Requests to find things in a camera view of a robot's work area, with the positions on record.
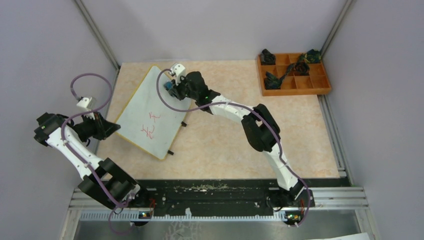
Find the blue whiteboard eraser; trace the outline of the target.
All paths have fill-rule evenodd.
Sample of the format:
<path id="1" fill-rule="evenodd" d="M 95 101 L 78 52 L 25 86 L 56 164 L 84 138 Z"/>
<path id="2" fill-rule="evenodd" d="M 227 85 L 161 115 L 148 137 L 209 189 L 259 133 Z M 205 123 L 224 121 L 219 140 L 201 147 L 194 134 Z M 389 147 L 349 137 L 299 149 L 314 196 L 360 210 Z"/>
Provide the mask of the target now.
<path id="1" fill-rule="evenodd" d="M 166 91 L 170 91 L 173 88 L 173 83 L 171 81 L 168 81 L 163 86 L 166 89 Z"/>

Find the white whiteboard with yellow frame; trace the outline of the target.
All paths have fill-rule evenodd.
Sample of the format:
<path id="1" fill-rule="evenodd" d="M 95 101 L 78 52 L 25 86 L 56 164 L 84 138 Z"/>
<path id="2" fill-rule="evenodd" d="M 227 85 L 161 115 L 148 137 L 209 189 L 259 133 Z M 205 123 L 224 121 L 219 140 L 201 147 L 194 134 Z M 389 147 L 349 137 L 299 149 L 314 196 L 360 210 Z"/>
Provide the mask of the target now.
<path id="1" fill-rule="evenodd" d="M 171 107 L 180 110 L 188 110 L 192 100 L 178 100 L 170 96 L 164 84 L 171 79 L 165 73 L 160 75 L 160 72 L 156 65 L 149 68 L 115 123 L 120 125 L 116 132 L 118 136 L 156 159 L 164 160 L 186 113 L 168 108 L 160 97 Z"/>

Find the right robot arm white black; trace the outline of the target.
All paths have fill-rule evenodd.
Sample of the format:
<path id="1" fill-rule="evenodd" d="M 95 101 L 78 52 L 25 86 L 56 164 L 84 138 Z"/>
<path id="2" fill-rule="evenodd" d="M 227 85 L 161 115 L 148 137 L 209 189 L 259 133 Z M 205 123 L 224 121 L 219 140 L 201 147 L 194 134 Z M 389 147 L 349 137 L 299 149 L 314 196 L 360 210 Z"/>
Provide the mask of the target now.
<path id="1" fill-rule="evenodd" d="M 164 84 L 171 97 L 180 101 L 191 99 L 195 110 L 221 116 L 241 124 L 249 145 L 265 155 L 272 167 L 277 184 L 282 189 L 281 199 L 287 206 L 295 206 L 301 200 L 304 183 L 291 169 L 283 151 L 280 127 L 264 104 L 245 106 L 210 89 L 199 71 L 178 73 L 169 70 L 173 77 Z"/>

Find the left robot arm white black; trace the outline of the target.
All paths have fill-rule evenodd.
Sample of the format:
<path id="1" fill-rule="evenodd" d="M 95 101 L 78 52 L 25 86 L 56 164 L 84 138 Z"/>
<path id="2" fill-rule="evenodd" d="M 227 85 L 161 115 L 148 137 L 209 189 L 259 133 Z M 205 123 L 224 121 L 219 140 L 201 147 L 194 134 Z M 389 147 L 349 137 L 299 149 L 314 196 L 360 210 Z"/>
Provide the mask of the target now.
<path id="1" fill-rule="evenodd" d="M 105 140 L 121 126 L 105 120 L 99 112 L 94 118 L 83 116 L 78 124 L 66 119 L 62 114 L 44 113 L 36 120 L 34 139 L 60 151 L 72 163 L 82 179 L 78 188 L 111 210 L 146 206 L 150 200 L 147 189 L 110 158 L 102 159 L 86 146 L 91 138 Z"/>

